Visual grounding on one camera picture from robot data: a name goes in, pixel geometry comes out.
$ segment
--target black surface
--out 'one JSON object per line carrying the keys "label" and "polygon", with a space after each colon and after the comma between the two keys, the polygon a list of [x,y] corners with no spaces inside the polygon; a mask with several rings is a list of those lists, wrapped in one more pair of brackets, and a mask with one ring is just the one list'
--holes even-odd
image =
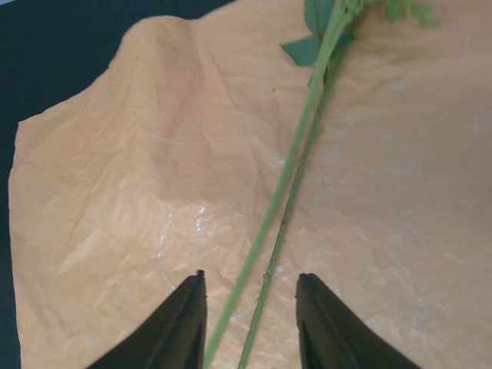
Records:
{"label": "black surface", "polygon": [[18,122],[87,88],[137,21],[199,18],[228,2],[15,0],[0,6],[0,368],[20,367],[7,187]]}

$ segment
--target crumpled paper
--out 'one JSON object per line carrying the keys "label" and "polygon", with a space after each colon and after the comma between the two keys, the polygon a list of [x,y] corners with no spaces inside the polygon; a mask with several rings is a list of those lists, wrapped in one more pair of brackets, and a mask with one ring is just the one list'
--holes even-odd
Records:
{"label": "crumpled paper", "polygon": [[[492,4],[421,31],[367,14],[289,227],[250,367],[299,368],[316,273],[424,368],[492,367]],[[261,223],[309,68],[301,0],[128,30],[81,94],[20,123],[10,178],[23,368],[83,368],[204,269],[210,334]],[[213,368],[235,367],[278,221]]]}

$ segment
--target green stem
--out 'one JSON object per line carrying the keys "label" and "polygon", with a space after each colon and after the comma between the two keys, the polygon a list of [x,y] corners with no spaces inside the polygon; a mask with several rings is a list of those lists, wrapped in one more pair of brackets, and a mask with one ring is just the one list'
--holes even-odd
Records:
{"label": "green stem", "polygon": [[338,52],[332,62],[330,63],[330,71],[327,74],[326,85],[324,86],[324,92],[321,97],[320,104],[316,111],[316,115],[314,116],[314,121],[311,126],[311,129],[308,133],[306,143],[304,145],[304,150],[302,151],[301,159],[299,160],[298,169],[294,175],[294,181],[292,183],[291,191],[289,194],[289,198],[287,200],[287,204],[285,205],[284,216],[282,218],[280,230],[278,231],[277,240],[275,242],[274,250],[271,253],[270,263],[268,264],[267,272],[263,276],[263,285],[261,286],[260,295],[258,297],[258,302],[256,308],[254,309],[253,318],[251,320],[250,329],[248,332],[248,336],[246,337],[246,341],[244,343],[243,352],[241,355],[241,360],[238,365],[238,369],[245,369],[246,364],[248,362],[249,354],[251,353],[251,349],[253,347],[254,337],[256,335],[256,331],[258,329],[258,325],[260,323],[261,314],[263,313],[264,303],[267,299],[268,290],[271,285],[271,280],[273,278],[275,268],[277,267],[277,261],[279,255],[281,253],[282,245],[285,239],[285,233],[287,231],[288,222],[290,221],[292,212],[294,210],[294,204],[296,198],[298,196],[299,188],[301,186],[302,177],[306,170],[306,163],[309,158],[309,154],[311,153],[311,149],[313,147],[313,143],[317,137],[318,128],[323,118],[323,113],[326,108],[328,98],[330,97],[331,90],[333,89],[334,83],[337,79],[338,72],[340,70],[340,65],[342,61],[343,55],[341,52]]}
{"label": "green stem", "polygon": [[271,224],[273,223],[275,213],[277,212],[278,206],[280,205],[281,200],[284,196],[288,182],[292,177],[299,149],[301,147],[305,132],[308,129],[308,123],[313,111],[315,99],[321,88],[323,74],[326,71],[334,47],[337,44],[337,41],[340,38],[340,35],[345,26],[363,8],[362,1],[353,0],[352,2],[355,5],[348,5],[348,2],[350,1],[351,0],[340,0],[335,2],[330,21],[328,22],[327,30],[324,33],[323,42],[321,43],[321,50],[318,55],[316,65],[314,67],[313,79],[311,81],[311,86],[307,94],[306,102],[304,103],[304,109],[301,113],[298,128],[294,135],[294,140],[291,144],[287,159],[285,161],[284,167],[282,168],[280,178],[278,179],[277,186],[275,187],[274,194],[272,196],[264,219],[261,223],[260,229],[258,230],[257,236],[253,242],[253,245],[251,246],[251,250],[246,257],[238,280],[236,281],[236,284],[231,292],[231,295],[229,296],[224,310],[219,317],[217,327],[215,327],[214,331],[212,332],[210,341],[208,342],[208,346],[205,350],[204,356],[204,369],[208,369],[208,367],[211,365],[211,362],[214,360],[215,352],[217,351],[222,336],[224,335],[225,329],[227,328],[228,323],[231,320],[231,316],[234,312],[234,309],[236,308],[236,305],[238,304],[242,291],[244,290],[244,287],[248,282],[251,270],[253,269],[254,263],[256,262],[261,247],[263,246],[264,240],[267,237]]}

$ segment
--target green leaf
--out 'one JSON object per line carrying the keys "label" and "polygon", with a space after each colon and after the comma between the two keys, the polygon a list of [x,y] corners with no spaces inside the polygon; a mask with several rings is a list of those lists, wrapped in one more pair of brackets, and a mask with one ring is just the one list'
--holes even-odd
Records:
{"label": "green leaf", "polygon": [[341,50],[344,50],[349,44],[355,40],[355,36],[352,35],[351,33],[344,32],[341,34],[340,38],[338,39],[338,42],[333,50],[333,55],[335,52],[339,52]]}
{"label": "green leaf", "polygon": [[408,3],[405,0],[386,0],[384,5],[386,19],[390,23],[394,23],[402,19],[407,10]]}
{"label": "green leaf", "polygon": [[320,51],[321,43],[317,36],[312,35],[297,41],[282,44],[281,47],[291,56],[296,65],[306,67],[308,65],[313,65],[317,60],[317,54]]}
{"label": "green leaf", "polygon": [[333,0],[304,0],[304,21],[313,35],[326,31]]}

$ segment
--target leaf stem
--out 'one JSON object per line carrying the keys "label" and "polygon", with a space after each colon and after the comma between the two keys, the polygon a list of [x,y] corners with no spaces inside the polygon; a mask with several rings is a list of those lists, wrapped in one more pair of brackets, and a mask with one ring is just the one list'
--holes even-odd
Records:
{"label": "leaf stem", "polygon": [[239,361],[238,369],[245,369],[249,354],[253,347],[254,337],[260,323],[261,314],[263,313],[264,303],[267,299],[268,290],[271,285],[271,280],[274,276],[275,268],[277,267],[278,258],[281,253],[281,249],[285,239],[285,233],[287,231],[288,223],[291,219],[292,212],[294,210],[294,204],[298,196],[299,188],[301,187],[302,177],[306,170],[306,163],[309,159],[309,154],[313,147],[313,143],[317,137],[318,128],[320,122],[323,118],[324,110],[327,106],[328,98],[330,97],[331,91],[334,87],[334,83],[337,79],[338,72],[340,70],[341,61],[343,58],[343,52],[338,52],[332,58],[330,63],[330,70],[327,74],[327,81],[324,86],[323,95],[321,96],[320,104],[317,108],[316,115],[314,116],[313,124],[309,133],[307,134],[306,143],[304,145],[304,150],[302,151],[301,158],[299,159],[298,169],[295,172],[294,180],[292,183],[291,191],[285,205],[284,216],[282,217],[282,222],[280,230],[278,231],[277,240],[275,242],[274,250],[271,253],[270,263],[266,273],[263,275],[263,285],[261,286],[260,295],[258,297],[258,302],[256,308],[254,309],[253,318],[251,319],[251,325],[244,343],[243,352],[241,355],[241,360]]}
{"label": "leaf stem", "polygon": [[253,245],[251,246],[251,250],[246,257],[241,273],[239,274],[231,295],[229,296],[224,310],[219,317],[217,326],[212,332],[212,336],[208,342],[204,356],[204,369],[208,369],[214,359],[215,352],[217,351],[222,336],[225,333],[225,329],[231,320],[231,316],[236,308],[236,305],[238,304],[242,291],[248,282],[251,270],[253,269],[264,240],[267,237],[271,224],[273,223],[275,213],[277,212],[278,206],[284,196],[288,182],[292,177],[299,149],[301,147],[305,132],[308,129],[315,99],[321,88],[323,74],[326,71],[334,47],[337,44],[337,41],[340,38],[344,28],[362,10],[363,7],[364,1],[361,0],[339,0],[335,2],[334,9],[330,16],[330,21],[328,22],[327,31],[324,33],[323,42],[321,43],[321,50],[314,66],[311,86],[307,94],[306,102],[304,103],[304,109],[301,113],[298,128],[296,129],[294,135],[294,140],[292,141],[291,148],[288,152],[284,167],[282,168],[282,172],[280,174],[280,178],[278,179],[277,186],[275,187],[271,202],[268,205],[267,212],[261,222],[261,226],[258,230]]}

